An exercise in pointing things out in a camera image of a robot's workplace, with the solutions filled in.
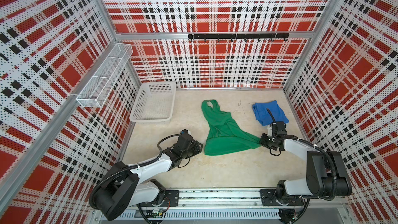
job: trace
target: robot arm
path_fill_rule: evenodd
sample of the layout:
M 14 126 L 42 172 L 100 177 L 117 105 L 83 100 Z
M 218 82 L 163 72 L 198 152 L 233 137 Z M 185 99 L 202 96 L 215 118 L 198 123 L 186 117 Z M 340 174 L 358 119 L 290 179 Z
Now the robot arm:
M 162 150 L 159 144 L 172 136 L 178 141 L 172 147 Z M 158 143 L 160 154 L 138 164 L 115 163 L 92 190 L 90 206 L 100 209 L 108 220 L 117 218 L 128 206 L 141 202 L 162 203 L 165 188 L 156 180 L 142 183 L 154 175 L 178 167 L 183 159 L 201 153 L 203 145 L 182 130 L 180 135 L 172 135 Z
M 288 196 L 319 197 L 331 201 L 335 196 L 350 195 L 351 182 L 341 154 L 335 151 L 326 152 L 308 141 L 287 135 L 286 124 L 275 121 L 269 109 L 267 110 L 273 123 L 268 127 L 268 135 L 261 136 L 261 145 L 269 148 L 274 156 L 279 156 L 282 151 L 288 151 L 307 163 L 306 177 L 278 182 L 275 193 L 277 201 L 285 205 Z M 277 155 L 271 152 L 278 149 Z

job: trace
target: black cable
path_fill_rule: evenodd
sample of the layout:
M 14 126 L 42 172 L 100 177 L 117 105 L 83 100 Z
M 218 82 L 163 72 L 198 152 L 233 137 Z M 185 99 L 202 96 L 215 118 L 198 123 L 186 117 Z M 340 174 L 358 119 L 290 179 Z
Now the black cable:
M 269 153 L 270 153 L 271 155 L 277 157 L 277 156 L 279 156 L 282 152 L 281 152 L 281 149 L 279 149 L 279 154 L 276 155 L 276 154 L 273 154 L 273 153 L 271 152 L 271 148 L 270 148 L 270 149 L 269 149 Z
M 165 137 L 164 139 L 162 139 L 161 141 L 158 142 L 157 147 L 159 148 L 159 157 L 162 156 L 162 152 L 163 152 L 162 148 L 160 147 L 160 144 L 161 144 L 163 141 L 165 141 L 166 139 L 168 139 L 168 138 L 171 138 L 171 137 L 178 137 L 179 135 L 180 135 L 180 134 L 173 134 L 173 135 L 170 135 L 170 136 Z
M 168 197 L 165 197 L 167 200 L 169 200 L 169 206 L 167 207 L 167 209 L 165 210 L 165 211 L 163 211 L 163 213 L 162 213 L 162 215 L 164 215 L 164 213 L 166 213 L 167 212 L 167 210 L 169 210 L 169 208 L 170 208 L 170 199 L 168 198 Z
M 267 112 L 268 112 L 269 115 L 271 116 L 272 121 L 273 121 L 273 122 L 276 122 L 275 119 L 274 119 L 274 117 L 273 117 L 273 115 L 272 115 L 272 113 L 271 113 L 271 111 L 270 111 L 268 108 L 267 108 Z
M 187 162 L 186 165 L 184 165 L 184 166 L 182 166 L 182 167 L 180 167 L 180 166 L 178 165 L 177 167 L 178 167 L 178 168 L 184 168 L 185 166 L 187 166 L 187 165 L 189 164 L 190 161 L 191 161 L 191 158 L 188 158 L 188 162 Z
M 127 172 L 127 171 L 132 170 L 132 169 L 136 169 L 136 168 L 138 168 L 138 166 L 143 167 L 143 166 L 147 166 L 147 165 L 150 165 L 150 164 L 152 164 L 152 163 L 158 161 L 158 160 L 160 159 L 160 157 L 162 156 L 162 152 L 163 152 L 163 151 L 162 151 L 162 148 L 160 147 L 160 143 L 162 143 L 163 141 L 165 141 L 165 140 L 168 139 L 168 138 L 176 137 L 176 136 L 179 136 L 179 135 L 180 135 L 180 134 L 173 134 L 173 135 L 170 135 L 170 136 L 168 136 L 168 137 L 165 137 L 164 139 L 162 139 L 161 141 L 158 142 L 158 144 L 157 144 L 157 146 L 158 146 L 158 148 L 159 148 L 159 156 L 158 156 L 158 157 L 152 159 L 151 161 L 147 161 L 147 162 L 144 162 L 144 163 L 141 163 L 141 164 L 138 164 L 138 165 L 137 165 L 137 164 L 134 164 L 134 165 L 132 165 L 132 166 L 128 166 L 128 167 L 126 167 L 126 168 L 123 168 L 123 169 L 121 169 L 121 170 L 119 170 L 119 171 L 113 173 L 113 174 L 110 175 L 109 177 L 106 177 L 106 178 L 102 179 L 102 180 L 93 188 L 93 190 L 91 191 L 90 197 L 88 198 L 88 203 L 90 204 L 90 207 L 92 207 L 92 208 L 94 208 L 94 209 L 98 209 L 97 205 L 94 203 L 94 194 L 99 190 L 99 188 L 100 188 L 105 182 L 107 182 L 108 180 L 111 180 L 111 179 L 115 179 L 115 177 L 119 176 L 120 174 L 123 174 L 124 172 Z
M 305 213 L 305 211 L 307 210 L 307 208 L 308 208 L 308 205 L 310 204 L 310 199 L 308 198 L 306 201 L 305 201 L 305 203 L 304 203 L 304 207 L 303 207 L 303 209 L 301 210 L 301 211 L 298 211 L 297 213 L 298 213 L 298 216 L 297 216 L 297 218 L 295 218 L 293 221 L 291 221 L 291 222 L 287 222 L 287 223 L 285 223 L 283 220 L 281 220 L 281 219 L 279 219 L 279 221 L 280 222 L 282 222 L 283 224 L 293 224 L 293 223 L 295 223 L 296 221 L 298 221 L 302 216 L 303 216 L 303 214 Z
M 326 200 L 326 201 L 332 201 L 336 197 L 336 194 L 337 194 L 337 172 L 336 172 L 336 167 L 334 166 L 333 160 L 331 159 L 330 155 L 325 150 L 323 150 L 322 148 L 320 148 L 318 146 L 314 146 L 313 143 L 308 142 L 308 141 L 303 140 L 303 139 L 300 139 L 300 138 L 298 138 L 296 136 L 293 136 L 293 135 L 287 135 L 287 136 L 284 136 L 284 137 L 282 137 L 280 139 L 277 139 L 275 141 L 285 140 L 285 139 L 297 140 L 299 142 L 307 144 L 307 145 L 309 145 L 311 147 L 314 147 L 317 151 L 321 152 L 322 155 L 324 155 L 324 157 L 326 158 L 326 161 L 328 162 L 328 167 L 331 170 L 331 180 L 332 180 L 331 181 L 331 193 L 330 193 L 330 196 L 328 196 L 328 197 L 319 197 L 319 198 L 323 199 L 323 200 Z
M 145 216 L 145 214 L 144 214 L 144 212 L 142 211 L 142 208 L 141 208 L 141 206 L 140 206 L 139 203 L 137 204 L 137 207 L 138 207 L 138 211 L 140 212 L 142 218 L 143 218 L 148 224 L 152 224 L 152 222 L 149 221 L 148 218 Z

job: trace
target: black hook rack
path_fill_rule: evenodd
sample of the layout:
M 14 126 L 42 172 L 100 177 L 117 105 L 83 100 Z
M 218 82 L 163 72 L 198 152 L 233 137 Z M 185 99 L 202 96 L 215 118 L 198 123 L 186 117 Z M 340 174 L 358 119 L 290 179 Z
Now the black hook rack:
M 233 42 L 234 39 L 244 39 L 247 42 L 249 39 L 270 39 L 273 42 L 275 39 L 283 39 L 287 42 L 287 38 L 289 38 L 289 33 L 225 33 L 225 34 L 188 34 L 188 39 L 217 39 L 217 42 L 220 42 L 220 39 L 230 39 Z

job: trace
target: red wire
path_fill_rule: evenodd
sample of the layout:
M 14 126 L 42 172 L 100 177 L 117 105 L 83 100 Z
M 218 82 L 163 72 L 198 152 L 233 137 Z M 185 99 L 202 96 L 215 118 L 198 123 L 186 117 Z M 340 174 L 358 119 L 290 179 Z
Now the red wire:
M 166 211 L 167 211 L 167 210 L 169 210 L 169 208 L 170 208 L 170 199 L 167 198 L 167 197 L 166 197 L 166 199 L 169 200 L 169 206 L 168 206 L 167 209 L 166 209 Z

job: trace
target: wire mesh shelf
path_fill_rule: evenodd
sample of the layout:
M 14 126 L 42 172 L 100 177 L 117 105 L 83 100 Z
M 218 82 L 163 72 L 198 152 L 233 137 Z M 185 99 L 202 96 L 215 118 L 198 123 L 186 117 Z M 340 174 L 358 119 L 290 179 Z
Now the wire mesh shelf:
M 132 54 L 130 44 L 118 43 L 83 88 L 77 101 L 82 107 L 102 107 Z

